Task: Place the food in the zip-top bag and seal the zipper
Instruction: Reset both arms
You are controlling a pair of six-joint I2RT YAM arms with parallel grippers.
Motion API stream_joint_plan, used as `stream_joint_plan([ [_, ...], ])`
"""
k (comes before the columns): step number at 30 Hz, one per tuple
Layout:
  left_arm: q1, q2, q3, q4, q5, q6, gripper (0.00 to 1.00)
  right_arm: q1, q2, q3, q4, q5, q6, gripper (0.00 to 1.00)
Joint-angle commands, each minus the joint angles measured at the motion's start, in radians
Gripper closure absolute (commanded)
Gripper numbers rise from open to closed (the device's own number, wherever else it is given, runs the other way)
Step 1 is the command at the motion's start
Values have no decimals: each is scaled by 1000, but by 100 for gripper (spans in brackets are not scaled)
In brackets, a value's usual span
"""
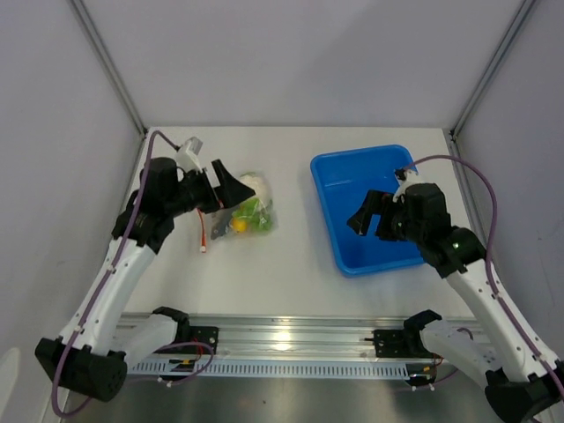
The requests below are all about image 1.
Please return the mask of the white green cabbage toy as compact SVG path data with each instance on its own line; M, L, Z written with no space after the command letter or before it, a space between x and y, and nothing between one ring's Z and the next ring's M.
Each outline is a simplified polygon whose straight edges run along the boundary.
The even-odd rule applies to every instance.
M239 181L255 191L257 197L263 206L267 206L271 202L271 190L267 180L259 173L248 172L239 177Z

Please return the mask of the yellow orange pepper toy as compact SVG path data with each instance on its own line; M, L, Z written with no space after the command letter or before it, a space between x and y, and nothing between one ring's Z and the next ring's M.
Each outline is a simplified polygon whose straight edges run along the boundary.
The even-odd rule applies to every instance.
M237 234L243 234L249 230L249 222L246 219L233 218L231 227Z

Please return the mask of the green grapes toy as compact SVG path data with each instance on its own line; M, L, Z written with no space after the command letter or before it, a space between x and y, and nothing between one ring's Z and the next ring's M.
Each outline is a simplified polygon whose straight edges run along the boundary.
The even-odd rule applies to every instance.
M244 234L267 233L274 226L272 215L272 201L263 206L257 197L250 198L235 208L232 219L246 219L249 222L249 230Z

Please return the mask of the clear zip bag orange zipper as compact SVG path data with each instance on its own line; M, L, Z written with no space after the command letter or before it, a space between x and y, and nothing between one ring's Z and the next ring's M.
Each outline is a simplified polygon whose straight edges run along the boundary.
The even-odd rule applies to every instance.
M251 237L271 232L276 225L273 196L266 177L259 172L247 172L239 181L255 191L255 195L235 207L222 209L206 218L199 211L201 241L204 254L208 243L230 237Z

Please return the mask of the grey fish toy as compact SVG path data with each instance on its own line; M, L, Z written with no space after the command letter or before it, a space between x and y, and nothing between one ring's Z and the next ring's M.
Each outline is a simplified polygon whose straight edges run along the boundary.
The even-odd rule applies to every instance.
M229 216L224 217L223 219L215 219L212 222L211 227L211 239L217 240L220 237L227 235L231 230L231 220L232 218Z

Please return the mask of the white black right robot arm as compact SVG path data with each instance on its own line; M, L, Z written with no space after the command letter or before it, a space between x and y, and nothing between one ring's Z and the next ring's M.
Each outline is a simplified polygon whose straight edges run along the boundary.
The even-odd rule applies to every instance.
M437 354L470 377L504 422L528 422L563 398L563 361L535 334L486 263L476 234L455 226L434 183L369 190L347 225L365 236L373 217L382 241L411 241L424 261L464 300L492 348L486 349L428 309L404 320L412 355Z

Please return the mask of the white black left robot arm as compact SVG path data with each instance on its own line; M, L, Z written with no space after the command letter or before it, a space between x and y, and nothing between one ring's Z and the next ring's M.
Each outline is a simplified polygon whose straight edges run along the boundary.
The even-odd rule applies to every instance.
M89 399L112 400L130 369L153 353L199 352L188 314L159 307L123 346L114 344L122 312L134 288L184 213L214 213L237 206L255 191L233 177L220 160L212 162L219 186L206 172L170 158L151 159L118 216L108 253L74 316L54 339L42 338L34 355L52 382L52 393L65 388Z

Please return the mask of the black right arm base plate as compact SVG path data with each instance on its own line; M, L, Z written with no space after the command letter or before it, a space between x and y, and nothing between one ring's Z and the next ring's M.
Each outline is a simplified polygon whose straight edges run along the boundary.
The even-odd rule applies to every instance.
M367 338L375 348L378 358L432 359L434 355L422 344L417 331L405 329L374 330Z

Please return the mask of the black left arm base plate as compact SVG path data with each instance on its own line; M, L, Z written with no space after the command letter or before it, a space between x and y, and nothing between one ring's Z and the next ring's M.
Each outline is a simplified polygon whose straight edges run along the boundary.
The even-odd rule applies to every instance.
M209 345L213 352L217 351L219 342L219 327L216 326L191 326L189 330L182 335L182 342L203 343ZM182 353L186 354L207 354L208 350L202 346L189 345L180 348Z

